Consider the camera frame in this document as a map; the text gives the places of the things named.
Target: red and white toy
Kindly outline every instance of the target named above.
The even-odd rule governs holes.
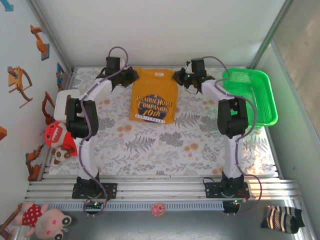
[[[71,156],[78,155],[76,143],[63,122],[55,121],[47,126],[44,131],[44,141],[50,148],[63,146],[66,149],[74,149],[70,153]]]
[[[26,202],[22,205],[23,214],[14,219],[16,226],[30,226],[25,234],[30,237],[35,233],[39,239],[61,240],[64,236],[62,230],[68,231],[65,226],[72,221],[70,216],[64,215],[59,209],[48,210],[49,205],[44,203],[42,206],[34,202]]]

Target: small white box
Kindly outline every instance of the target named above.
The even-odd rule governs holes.
[[[55,108],[53,118],[56,121],[66,123],[67,122],[67,99],[73,98],[77,99],[80,97],[80,91],[78,89],[71,89],[71,90],[62,90],[58,92],[55,101]]]

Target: stuffed toy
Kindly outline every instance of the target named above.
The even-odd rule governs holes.
[[[164,203],[155,203],[151,206],[151,212],[153,216],[160,217],[166,212],[166,206]]]
[[[51,153],[54,156],[54,164],[64,163],[75,150],[73,148],[66,148],[64,146],[59,146],[54,148]]]
[[[26,202],[22,205],[23,214],[15,217],[14,225],[30,226],[26,237],[35,235],[42,240],[61,240],[64,236],[62,230],[68,231],[64,226],[71,223],[71,217],[64,215],[59,209],[48,210],[48,203],[42,206],[34,202]]]
[[[70,155],[78,155],[76,142],[63,122],[55,121],[46,127],[44,142],[53,149],[60,146],[64,146],[66,149],[73,149]]]

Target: red polka dot fabric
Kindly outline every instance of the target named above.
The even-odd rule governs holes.
[[[22,225],[35,228],[38,218],[42,216],[41,207],[33,204],[22,216]]]

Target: gray floor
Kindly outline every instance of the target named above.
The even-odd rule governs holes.
[[[92,219],[82,212],[70,212],[73,223],[63,240],[294,239],[294,235],[260,227],[264,207],[270,204],[284,206],[282,201],[262,201],[248,214],[229,217],[218,211],[172,211],[161,217],[154,217],[151,212],[105,212]]]

